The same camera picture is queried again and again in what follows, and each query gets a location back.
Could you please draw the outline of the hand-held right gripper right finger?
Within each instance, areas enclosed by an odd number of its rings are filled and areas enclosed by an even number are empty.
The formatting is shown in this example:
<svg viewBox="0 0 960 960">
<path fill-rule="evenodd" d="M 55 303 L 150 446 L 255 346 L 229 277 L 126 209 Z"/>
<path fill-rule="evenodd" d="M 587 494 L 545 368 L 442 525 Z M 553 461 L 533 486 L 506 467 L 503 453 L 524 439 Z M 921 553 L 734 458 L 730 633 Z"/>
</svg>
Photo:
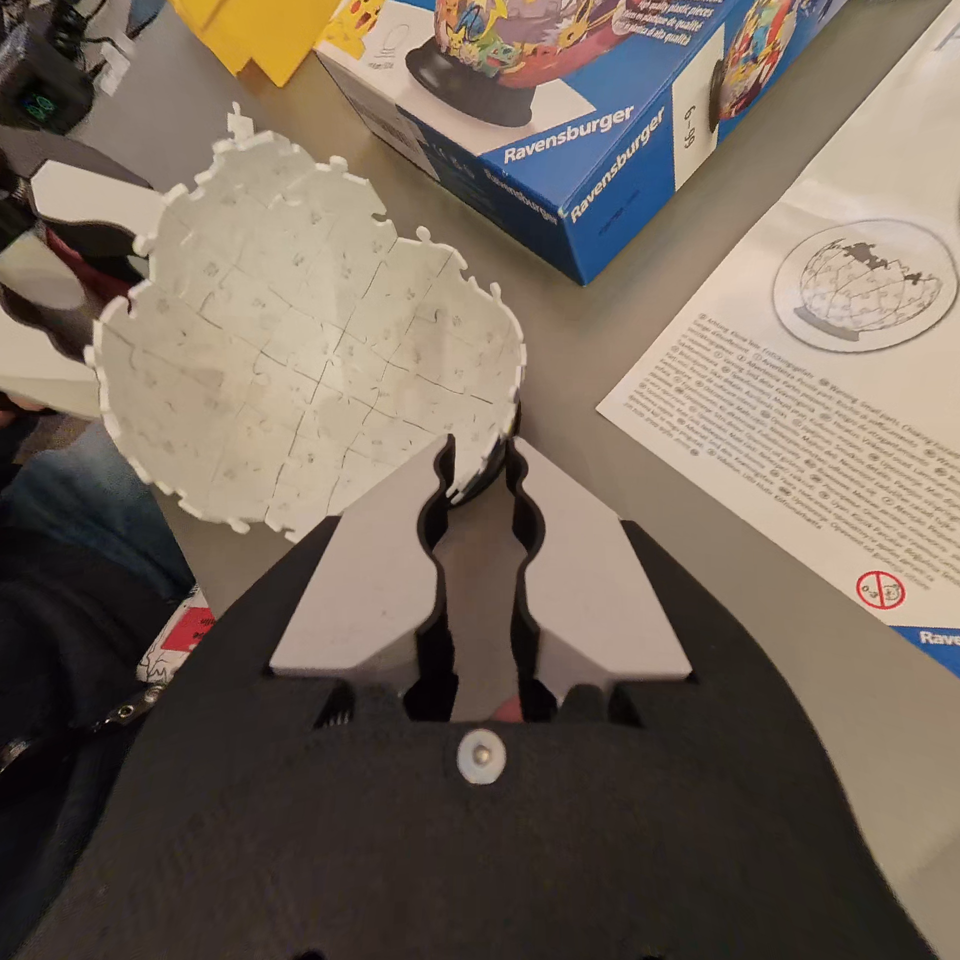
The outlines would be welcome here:
<svg viewBox="0 0 960 960">
<path fill-rule="evenodd" d="M 525 550 L 510 618 L 523 719 L 551 720 L 579 687 L 608 701 L 621 684 L 690 678 L 621 517 L 523 438 L 508 443 L 507 485 Z"/>
</svg>

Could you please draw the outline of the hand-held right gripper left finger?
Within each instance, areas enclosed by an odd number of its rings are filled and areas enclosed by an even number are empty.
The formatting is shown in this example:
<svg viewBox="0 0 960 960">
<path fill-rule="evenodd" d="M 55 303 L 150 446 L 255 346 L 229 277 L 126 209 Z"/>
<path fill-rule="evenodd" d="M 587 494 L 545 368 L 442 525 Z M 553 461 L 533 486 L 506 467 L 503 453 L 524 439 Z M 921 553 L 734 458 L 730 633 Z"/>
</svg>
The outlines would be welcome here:
<svg viewBox="0 0 960 960">
<path fill-rule="evenodd" d="M 270 657 L 274 675 L 384 687 L 410 719 L 450 720 L 459 678 L 435 549 L 454 467 L 446 434 L 342 512 Z"/>
</svg>

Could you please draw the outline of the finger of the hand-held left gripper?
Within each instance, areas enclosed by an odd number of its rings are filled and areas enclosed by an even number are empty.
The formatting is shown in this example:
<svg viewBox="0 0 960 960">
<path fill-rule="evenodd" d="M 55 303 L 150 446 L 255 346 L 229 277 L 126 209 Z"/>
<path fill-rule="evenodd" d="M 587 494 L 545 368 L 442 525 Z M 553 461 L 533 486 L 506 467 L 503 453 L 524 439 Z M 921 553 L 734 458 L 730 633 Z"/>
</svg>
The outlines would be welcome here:
<svg viewBox="0 0 960 960">
<path fill-rule="evenodd" d="M 42 408 L 99 418 L 84 359 L 101 302 L 32 230 L 1 254 L 1 388 Z"/>
<path fill-rule="evenodd" d="M 114 279 L 139 279 L 139 238 L 156 235 L 161 193 L 54 160 L 30 178 L 30 202 L 44 227 L 87 266 Z"/>
</svg>

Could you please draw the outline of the partly built white puzzle ball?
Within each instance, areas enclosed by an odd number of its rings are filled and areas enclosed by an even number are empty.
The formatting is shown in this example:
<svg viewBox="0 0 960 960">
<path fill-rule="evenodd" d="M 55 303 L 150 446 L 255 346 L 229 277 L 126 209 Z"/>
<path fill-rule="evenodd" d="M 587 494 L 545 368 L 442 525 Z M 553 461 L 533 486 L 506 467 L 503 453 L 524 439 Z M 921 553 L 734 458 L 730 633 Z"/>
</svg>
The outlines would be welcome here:
<svg viewBox="0 0 960 960">
<path fill-rule="evenodd" d="M 451 486 L 471 476 L 526 368 L 498 284 L 275 132 L 215 143 L 195 183 L 163 195 L 134 247 L 147 276 L 84 352 L 139 478 L 202 522 L 297 542 L 444 435 Z"/>
</svg>

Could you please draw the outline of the blue puzzle box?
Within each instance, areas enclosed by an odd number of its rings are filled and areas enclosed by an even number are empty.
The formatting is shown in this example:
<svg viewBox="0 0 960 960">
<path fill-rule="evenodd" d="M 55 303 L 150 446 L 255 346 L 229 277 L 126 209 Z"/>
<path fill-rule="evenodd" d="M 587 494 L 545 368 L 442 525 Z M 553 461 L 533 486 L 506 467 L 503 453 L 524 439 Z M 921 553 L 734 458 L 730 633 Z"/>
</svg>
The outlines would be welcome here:
<svg viewBox="0 0 960 960">
<path fill-rule="evenodd" d="M 582 286 L 842 1 L 346 1 L 315 50 L 383 142 Z"/>
</svg>

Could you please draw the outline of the black device with green display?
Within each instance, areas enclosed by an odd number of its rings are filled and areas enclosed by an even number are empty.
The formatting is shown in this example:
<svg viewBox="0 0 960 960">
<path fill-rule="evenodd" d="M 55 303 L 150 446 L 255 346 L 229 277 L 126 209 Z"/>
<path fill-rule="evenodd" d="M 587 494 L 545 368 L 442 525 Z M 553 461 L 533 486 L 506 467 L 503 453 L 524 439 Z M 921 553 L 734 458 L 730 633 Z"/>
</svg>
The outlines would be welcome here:
<svg viewBox="0 0 960 960">
<path fill-rule="evenodd" d="M 64 136 L 89 115 L 95 87 L 42 32 L 19 24 L 1 47 L 1 125 Z"/>
</svg>

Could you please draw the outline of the person's blue jeans leg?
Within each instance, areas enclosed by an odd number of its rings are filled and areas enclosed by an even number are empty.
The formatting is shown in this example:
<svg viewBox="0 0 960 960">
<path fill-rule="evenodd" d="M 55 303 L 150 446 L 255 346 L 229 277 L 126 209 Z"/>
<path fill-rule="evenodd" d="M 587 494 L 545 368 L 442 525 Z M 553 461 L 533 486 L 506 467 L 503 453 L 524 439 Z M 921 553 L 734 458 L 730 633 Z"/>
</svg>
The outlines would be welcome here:
<svg viewBox="0 0 960 960">
<path fill-rule="evenodd" d="M 179 602 L 195 587 L 162 508 L 100 422 L 33 455 L 2 490 L 2 528 L 102 558 Z"/>
</svg>

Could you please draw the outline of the red labelled paper leaflet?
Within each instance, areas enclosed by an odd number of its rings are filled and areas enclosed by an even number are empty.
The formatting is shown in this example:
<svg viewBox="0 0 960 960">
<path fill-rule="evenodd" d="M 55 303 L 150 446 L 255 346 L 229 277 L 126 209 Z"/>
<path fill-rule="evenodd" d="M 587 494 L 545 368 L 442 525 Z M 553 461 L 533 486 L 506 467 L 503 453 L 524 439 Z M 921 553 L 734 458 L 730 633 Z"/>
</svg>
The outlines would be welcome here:
<svg viewBox="0 0 960 960">
<path fill-rule="evenodd" d="M 195 584 L 140 658 L 138 681 L 150 686 L 169 685 L 215 622 L 205 594 Z"/>
</svg>

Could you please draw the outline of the white instruction sheet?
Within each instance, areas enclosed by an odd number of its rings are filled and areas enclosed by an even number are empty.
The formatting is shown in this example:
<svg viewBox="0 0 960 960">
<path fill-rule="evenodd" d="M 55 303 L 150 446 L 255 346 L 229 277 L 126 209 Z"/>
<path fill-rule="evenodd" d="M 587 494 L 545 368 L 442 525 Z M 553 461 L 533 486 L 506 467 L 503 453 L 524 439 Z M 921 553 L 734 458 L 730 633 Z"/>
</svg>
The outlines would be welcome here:
<svg viewBox="0 0 960 960">
<path fill-rule="evenodd" d="M 959 3 L 596 410 L 959 674 Z"/>
</svg>

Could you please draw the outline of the person's dark jacket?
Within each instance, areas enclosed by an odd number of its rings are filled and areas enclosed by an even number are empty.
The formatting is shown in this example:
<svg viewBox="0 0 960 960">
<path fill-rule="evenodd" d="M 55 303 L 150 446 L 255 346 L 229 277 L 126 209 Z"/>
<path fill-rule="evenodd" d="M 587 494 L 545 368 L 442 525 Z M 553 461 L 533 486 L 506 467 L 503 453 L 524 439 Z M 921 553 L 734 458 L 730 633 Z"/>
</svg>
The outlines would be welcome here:
<svg viewBox="0 0 960 960">
<path fill-rule="evenodd" d="M 80 545 L 2 529 L 1 950 L 12 958 L 90 842 L 135 733 L 108 715 L 138 698 L 138 663 L 195 583 L 160 534 Z"/>
</svg>

